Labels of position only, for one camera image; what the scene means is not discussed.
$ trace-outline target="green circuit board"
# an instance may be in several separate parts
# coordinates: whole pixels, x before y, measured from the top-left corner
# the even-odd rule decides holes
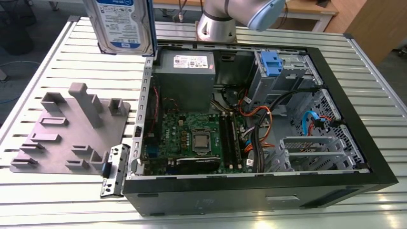
[[[210,174],[245,172],[244,166],[232,169],[224,166],[218,119],[220,114],[164,114],[157,155],[156,158],[149,160],[148,175],[165,175],[166,160],[182,157],[221,158],[220,167]],[[234,126],[244,124],[241,118],[236,118],[233,121]],[[196,149],[193,149],[193,134],[208,134],[209,150],[206,152],[196,152]]]
[[[182,125],[178,125],[180,119],[184,119]],[[206,155],[220,155],[218,114],[166,114],[162,119],[160,156],[196,156],[192,151],[194,130],[210,134],[210,152]]]

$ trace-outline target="expansion slot bracket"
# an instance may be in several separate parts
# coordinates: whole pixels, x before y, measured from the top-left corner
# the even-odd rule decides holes
[[[122,179],[125,178],[129,146],[120,144],[109,150],[108,161],[102,165],[102,185],[100,198],[121,198]]]

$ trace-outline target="motherboard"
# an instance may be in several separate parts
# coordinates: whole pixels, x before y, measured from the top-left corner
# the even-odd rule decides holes
[[[162,115],[157,145],[145,146],[145,175],[242,173],[238,126],[232,113]]]

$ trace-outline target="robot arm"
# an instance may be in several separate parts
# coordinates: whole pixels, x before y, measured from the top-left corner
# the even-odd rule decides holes
[[[274,23],[285,0],[206,0],[197,25],[202,41],[233,42],[236,21],[250,30],[264,31]]]

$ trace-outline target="aluminum slotted table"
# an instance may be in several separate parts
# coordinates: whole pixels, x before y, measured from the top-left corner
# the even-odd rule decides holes
[[[194,25],[156,23],[158,39],[194,40]],[[357,44],[341,34],[237,28],[237,41],[317,47],[398,184],[346,199],[328,208],[261,213],[142,218],[128,201],[98,199],[101,177],[13,174],[10,159],[41,113],[46,92],[67,96],[71,82],[88,85],[100,99],[122,98],[132,110],[122,142],[130,144],[144,58],[98,53],[88,18],[69,21],[0,130],[0,226],[121,228],[404,228],[407,225],[407,109]]]

